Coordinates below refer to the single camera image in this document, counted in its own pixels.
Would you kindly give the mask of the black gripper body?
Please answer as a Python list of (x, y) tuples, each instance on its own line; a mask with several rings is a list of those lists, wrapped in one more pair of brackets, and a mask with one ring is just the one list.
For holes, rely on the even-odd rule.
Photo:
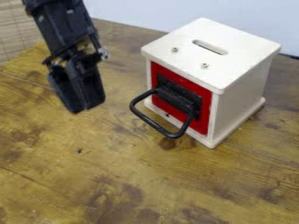
[(68, 60), (79, 52), (77, 45), (84, 39), (92, 43), (99, 60), (108, 58), (83, 0), (23, 0), (23, 6), (51, 52), (43, 61), (47, 67), (57, 58)]

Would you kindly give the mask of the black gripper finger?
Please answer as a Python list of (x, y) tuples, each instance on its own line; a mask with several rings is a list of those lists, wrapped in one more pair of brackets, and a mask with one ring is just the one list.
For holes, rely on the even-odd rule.
[(83, 111), (83, 105), (77, 94), (75, 93), (73, 86), (71, 85), (69, 77), (61, 66), (52, 66), (48, 74), (48, 82), (56, 91), (60, 101), (71, 113)]
[(73, 55), (67, 63), (65, 72), (80, 106), (84, 109), (96, 107), (105, 101), (96, 57)]

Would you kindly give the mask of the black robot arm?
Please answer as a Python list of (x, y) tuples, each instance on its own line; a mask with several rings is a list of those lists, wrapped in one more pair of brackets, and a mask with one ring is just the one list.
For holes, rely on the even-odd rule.
[(48, 82), (72, 113), (92, 109), (105, 101), (99, 62), (108, 51), (99, 41), (83, 0), (23, 0), (51, 55), (43, 64)]

